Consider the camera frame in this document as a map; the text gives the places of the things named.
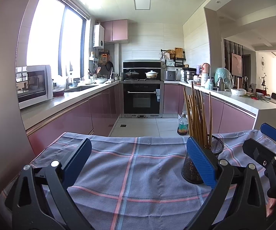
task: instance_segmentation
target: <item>oven handle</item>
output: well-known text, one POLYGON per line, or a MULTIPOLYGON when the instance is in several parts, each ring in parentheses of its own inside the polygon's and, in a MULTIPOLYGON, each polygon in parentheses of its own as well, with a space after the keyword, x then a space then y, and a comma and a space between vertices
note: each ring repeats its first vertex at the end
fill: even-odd
POLYGON ((156 92, 127 92, 128 94, 156 94, 156 92))

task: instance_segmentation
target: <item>mesh pen holder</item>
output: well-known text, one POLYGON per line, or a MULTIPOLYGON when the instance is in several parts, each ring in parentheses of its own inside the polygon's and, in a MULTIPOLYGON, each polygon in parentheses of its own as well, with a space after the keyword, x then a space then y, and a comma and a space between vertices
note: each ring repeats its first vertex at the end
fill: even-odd
MULTIPOLYGON (((216 158, 218 158, 218 156, 222 153, 223 149, 224 149, 224 145, 222 141, 219 138, 212 136, 210 150, 216 156, 216 158)), ((194 163, 191 160, 188 153, 186 154, 184 165, 181 168, 181 175, 187 182, 190 182, 193 184, 203 183, 203 180, 199 172, 197 171, 197 168, 194 166, 194 163)))

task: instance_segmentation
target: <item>microwave oven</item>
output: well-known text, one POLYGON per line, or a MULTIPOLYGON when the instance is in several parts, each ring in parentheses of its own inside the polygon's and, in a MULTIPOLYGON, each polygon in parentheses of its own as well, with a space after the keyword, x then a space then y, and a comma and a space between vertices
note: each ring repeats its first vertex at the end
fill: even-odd
POLYGON ((19 108, 25 108, 53 98, 50 65, 16 68, 19 108))

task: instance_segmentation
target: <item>cutting board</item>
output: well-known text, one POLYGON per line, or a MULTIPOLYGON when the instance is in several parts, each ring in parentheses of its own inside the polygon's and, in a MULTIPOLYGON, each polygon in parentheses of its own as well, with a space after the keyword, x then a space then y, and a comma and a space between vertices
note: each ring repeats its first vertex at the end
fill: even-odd
POLYGON ((183 58, 183 49, 176 47, 175 48, 175 57, 176 58, 183 58))

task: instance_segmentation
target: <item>checkered cloth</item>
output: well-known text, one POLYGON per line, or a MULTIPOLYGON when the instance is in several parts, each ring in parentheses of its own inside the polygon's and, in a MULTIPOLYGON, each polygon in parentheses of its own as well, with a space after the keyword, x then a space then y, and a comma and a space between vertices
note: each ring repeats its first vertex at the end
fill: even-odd
MULTIPOLYGON (((236 166, 256 165, 266 195, 269 180, 264 175, 265 169, 243 153, 242 144, 253 138, 275 153, 276 144, 256 130, 215 136, 224 143, 219 159, 236 166)), ((83 137, 63 134, 32 165, 43 167, 53 160, 61 160, 83 137)), ((95 229, 183 229, 209 195, 210 187, 190 184, 181 176, 188 137, 88 138, 92 153, 68 192, 95 229)), ((0 195, 0 212, 9 223, 11 213, 4 200, 10 187, 0 195)), ((216 222, 223 219, 234 189, 232 185, 216 222)), ((44 186, 44 190, 53 215, 63 222, 48 187, 44 186)))

